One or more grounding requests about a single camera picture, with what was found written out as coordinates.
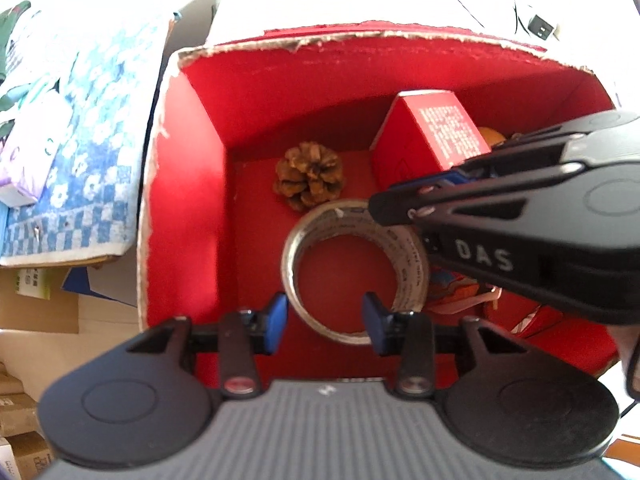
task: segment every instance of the red packaging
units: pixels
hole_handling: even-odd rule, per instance
[[[380,189],[491,151],[453,92],[400,92],[371,145]]]

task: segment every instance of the metal screw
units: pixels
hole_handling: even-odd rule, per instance
[[[431,382],[425,377],[407,377],[400,381],[400,389],[410,395],[420,395],[429,391]]]
[[[235,395],[252,394],[255,391],[255,381],[250,377],[231,377],[225,381],[225,390]]]
[[[332,396],[338,389],[335,386],[331,386],[330,384],[325,384],[318,388],[318,393],[324,395],[325,397]]]
[[[434,206],[428,206],[428,207],[421,207],[420,209],[418,209],[418,211],[415,213],[416,216],[418,217],[423,217],[423,216],[428,216],[431,213],[433,213],[434,211],[436,211],[436,208],[434,208]]]

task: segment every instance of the red cardboard box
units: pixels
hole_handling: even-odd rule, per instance
[[[371,145],[380,189],[491,151],[453,92],[400,92]]]
[[[475,124],[506,136],[613,108],[587,69],[469,31],[417,29],[283,32],[173,54],[145,165],[143,327],[173,316],[213,322],[231,310],[262,308],[282,290],[284,241],[302,216],[271,190],[277,161],[303,140],[320,142],[342,157],[342,196],[368,198],[379,190],[370,147],[398,92],[455,92]],[[343,332],[363,329],[365,291],[391,304],[397,288],[382,251],[350,237],[310,248],[298,281],[308,311]],[[584,370],[601,369],[616,352],[606,329],[588,322],[578,328],[555,330],[540,344]],[[574,348],[578,335],[593,351]],[[278,352],[256,361],[265,382],[391,377],[398,366],[396,357],[324,338],[294,312]],[[203,354],[196,373],[214,385],[216,367],[216,356]],[[455,375],[453,362],[438,366],[439,384]]]

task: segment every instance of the packing tape roll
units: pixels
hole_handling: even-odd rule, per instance
[[[298,292],[298,267],[312,245],[342,235],[364,238],[384,251],[396,272],[398,290],[394,312],[420,312],[427,299],[429,266],[422,241],[407,226],[382,227],[374,222],[366,200],[335,200],[317,206],[290,232],[282,251],[280,274],[289,303],[303,321],[319,334],[348,345],[371,343],[366,332],[337,332],[320,323],[304,307]]]

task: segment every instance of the cardboard box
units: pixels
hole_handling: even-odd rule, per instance
[[[0,396],[0,436],[38,431],[37,405],[27,394]]]
[[[136,306],[136,244],[119,258],[96,267],[69,269],[62,289]]]
[[[613,108],[596,76],[580,65],[451,28],[286,30],[176,52],[162,82],[143,179],[142,326],[180,315],[213,322],[231,310],[262,308],[282,288],[282,248],[301,218],[271,192],[277,162],[303,140],[320,142],[342,157],[342,196],[367,198],[380,190],[370,147],[394,98],[425,88],[455,92],[475,124],[507,137]],[[397,289],[385,255],[351,237],[309,250],[298,279],[306,309],[342,332],[363,329],[365,291],[391,304]],[[545,349],[573,364],[586,353],[577,344],[584,325],[571,324],[575,330],[553,332]],[[615,348],[604,329],[589,342],[593,352],[578,364],[593,373]],[[336,344],[292,315],[277,354],[258,368],[264,381],[391,378],[397,361]],[[456,377],[452,361],[437,369],[438,387]],[[197,373],[215,384],[215,356],[201,356]]]
[[[15,461],[14,450],[4,437],[0,437],[0,467],[12,480],[22,480]]]
[[[453,92],[400,92],[371,145],[380,189],[491,151]]]
[[[0,329],[78,333],[78,295],[60,290],[67,268],[50,267],[50,299],[30,298],[15,291],[17,270],[0,269]]]
[[[8,374],[0,374],[0,396],[24,393],[22,381]]]
[[[20,480],[35,478],[53,462],[53,453],[47,441],[35,431],[10,436],[7,440],[14,452]]]

